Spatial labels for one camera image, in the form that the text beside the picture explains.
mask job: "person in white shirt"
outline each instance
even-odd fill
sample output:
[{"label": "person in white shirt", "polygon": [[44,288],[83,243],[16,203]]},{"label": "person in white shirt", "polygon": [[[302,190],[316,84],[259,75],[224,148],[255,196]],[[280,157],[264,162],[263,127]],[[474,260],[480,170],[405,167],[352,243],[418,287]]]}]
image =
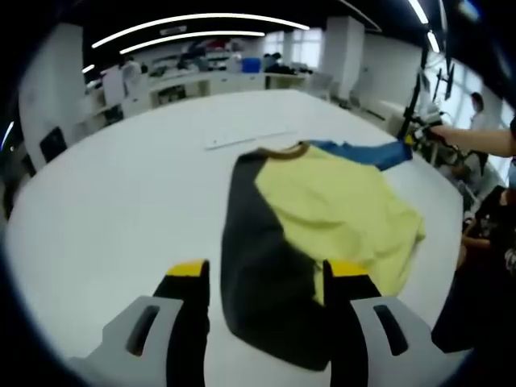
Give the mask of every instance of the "person in white shirt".
[{"label": "person in white shirt", "polygon": [[469,129],[472,131],[483,131],[487,126],[484,113],[484,99],[480,93],[472,93],[471,101],[475,114],[471,117],[471,126]]}]

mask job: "ceiling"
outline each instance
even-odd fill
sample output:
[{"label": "ceiling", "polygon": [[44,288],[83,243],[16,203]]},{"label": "ceiling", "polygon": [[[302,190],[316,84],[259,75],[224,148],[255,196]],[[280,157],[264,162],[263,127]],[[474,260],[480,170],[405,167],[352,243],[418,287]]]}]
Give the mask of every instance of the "ceiling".
[{"label": "ceiling", "polygon": [[[516,15],[516,4],[492,0],[470,1],[475,2],[481,10],[481,23],[471,23],[457,11],[460,0],[444,0],[449,23],[447,50],[453,57],[482,75],[485,83],[496,94],[514,103],[516,101],[512,97],[516,96],[516,90],[513,90],[513,84],[516,82],[507,81],[501,71],[499,57],[503,55],[509,67],[514,67],[516,41],[510,38],[513,36],[510,31],[511,24],[503,20],[506,15]],[[419,22],[407,0],[347,0],[347,2],[380,26],[383,35],[412,44],[427,45],[427,26]],[[439,35],[442,26],[438,0],[419,0],[419,2],[427,14],[431,28]],[[27,10],[27,3],[15,3],[14,7],[18,7],[18,12],[16,10],[11,12],[10,25],[21,26],[18,29],[21,31],[23,28],[23,34],[13,34],[16,30],[6,25],[0,27],[2,35],[13,36],[10,44],[14,46],[10,50],[7,61],[6,70],[10,76],[2,79],[1,98],[6,102],[2,106],[7,110],[15,108],[16,86],[27,62],[52,26],[60,21],[84,27],[85,65],[109,64],[119,59],[120,49],[159,37],[159,30],[163,26],[137,31],[96,50],[91,49],[92,43],[122,29],[176,15],[204,12],[247,13],[286,19],[310,27],[325,27],[328,16],[352,15],[364,23],[369,33],[374,33],[375,27],[344,3],[342,0],[319,0],[307,6],[308,2],[303,3],[298,0],[280,2],[277,0],[259,2],[145,0],[133,2],[135,5],[132,5],[123,0],[39,0],[31,2],[30,12]],[[187,25],[188,32],[220,29],[268,32],[278,29],[278,24],[240,19],[192,20],[181,24]]]}]

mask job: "t-shirt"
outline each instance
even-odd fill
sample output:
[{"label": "t-shirt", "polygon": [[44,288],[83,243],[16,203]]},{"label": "t-shirt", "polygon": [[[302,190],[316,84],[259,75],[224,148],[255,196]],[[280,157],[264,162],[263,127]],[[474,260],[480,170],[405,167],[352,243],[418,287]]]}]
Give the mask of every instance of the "t-shirt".
[{"label": "t-shirt", "polygon": [[500,204],[505,189],[499,185],[484,199],[475,214],[476,226],[469,234],[473,238],[489,239],[496,255],[505,254],[516,240],[516,206]]},{"label": "t-shirt", "polygon": [[333,356],[361,359],[350,301],[397,294],[423,237],[422,216],[375,166],[308,143],[242,155],[222,243],[227,326],[291,364],[320,371],[331,358],[349,371]]}]

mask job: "desk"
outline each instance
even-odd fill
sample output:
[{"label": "desk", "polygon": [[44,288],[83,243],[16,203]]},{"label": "desk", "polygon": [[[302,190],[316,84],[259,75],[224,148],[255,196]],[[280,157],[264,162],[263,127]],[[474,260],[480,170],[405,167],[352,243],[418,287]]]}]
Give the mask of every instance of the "desk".
[{"label": "desk", "polygon": [[[246,126],[256,134],[277,126],[290,133],[205,150],[206,133],[220,126]],[[137,115],[84,139],[43,168],[19,195],[6,248],[15,281],[49,343],[62,356],[88,355],[100,344],[104,325],[138,296],[151,295],[171,266],[207,258],[206,385],[329,385],[330,367],[296,368],[234,337],[219,292],[235,158],[300,139],[379,145],[393,137],[304,93],[244,92]],[[399,298],[433,327],[459,253],[460,196],[417,155],[385,177],[425,219],[427,237],[414,252]]]}]

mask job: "white pillar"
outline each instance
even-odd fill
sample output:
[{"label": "white pillar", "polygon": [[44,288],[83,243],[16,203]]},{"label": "white pillar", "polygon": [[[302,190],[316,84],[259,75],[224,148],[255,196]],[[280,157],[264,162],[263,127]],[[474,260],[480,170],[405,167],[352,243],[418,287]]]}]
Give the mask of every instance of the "white pillar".
[{"label": "white pillar", "polygon": [[321,69],[339,83],[339,97],[342,99],[349,98],[349,92],[360,75],[364,33],[364,25],[354,18],[332,17],[327,20]]},{"label": "white pillar", "polygon": [[59,24],[43,43],[19,87],[19,115],[36,171],[46,165],[41,140],[55,127],[68,146],[76,142],[79,104],[85,95],[82,28]]},{"label": "white pillar", "polygon": [[293,32],[286,32],[283,39],[283,64],[290,65],[292,63],[292,45],[293,45]]}]

